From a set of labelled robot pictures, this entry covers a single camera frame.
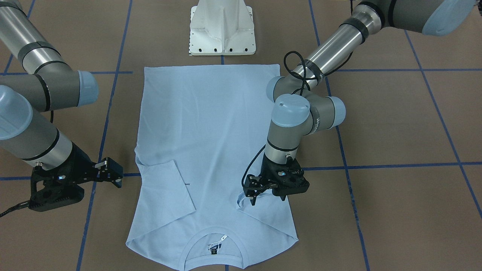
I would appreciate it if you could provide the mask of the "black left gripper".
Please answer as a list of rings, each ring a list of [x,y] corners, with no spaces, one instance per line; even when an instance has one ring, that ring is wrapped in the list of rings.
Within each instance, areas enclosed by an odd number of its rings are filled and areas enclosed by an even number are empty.
[[[274,196],[286,199],[288,195],[305,193],[309,186],[296,158],[289,157],[286,164],[277,164],[264,155],[260,175],[246,175],[243,192],[251,205],[255,206],[256,199],[267,189],[271,189]]]

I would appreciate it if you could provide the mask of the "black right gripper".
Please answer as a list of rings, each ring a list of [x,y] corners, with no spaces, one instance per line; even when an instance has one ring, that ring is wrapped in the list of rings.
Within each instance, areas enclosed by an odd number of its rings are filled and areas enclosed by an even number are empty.
[[[79,184],[99,181],[122,187],[123,168],[110,157],[95,164],[75,144],[68,158],[58,167],[44,170],[34,167],[31,175],[29,209],[37,212],[80,202],[84,189]]]

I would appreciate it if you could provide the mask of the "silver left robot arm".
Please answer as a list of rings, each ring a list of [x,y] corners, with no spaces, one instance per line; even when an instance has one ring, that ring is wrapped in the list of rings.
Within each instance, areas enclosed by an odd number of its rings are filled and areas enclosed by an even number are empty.
[[[326,77],[337,72],[358,46],[381,29],[392,27],[430,36],[445,36],[458,28],[475,7],[475,0],[364,0],[351,16],[307,58],[287,69],[288,75],[270,80],[267,97],[274,102],[267,142],[259,175],[247,172],[242,187],[254,206],[270,189],[285,200],[304,193],[309,182],[296,159],[303,136],[329,130],[346,116],[337,97],[321,97],[312,92]]]

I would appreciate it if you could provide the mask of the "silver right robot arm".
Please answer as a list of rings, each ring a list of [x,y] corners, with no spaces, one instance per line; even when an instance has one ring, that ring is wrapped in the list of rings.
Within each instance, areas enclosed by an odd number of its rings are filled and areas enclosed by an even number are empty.
[[[80,202],[81,184],[108,182],[122,187],[123,168],[112,158],[89,156],[42,113],[79,107],[98,99],[90,72],[72,69],[31,23],[17,0],[2,0],[1,41],[25,75],[1,77],[1,147],[32,167],[31,196],[4,211],[44,212]]]

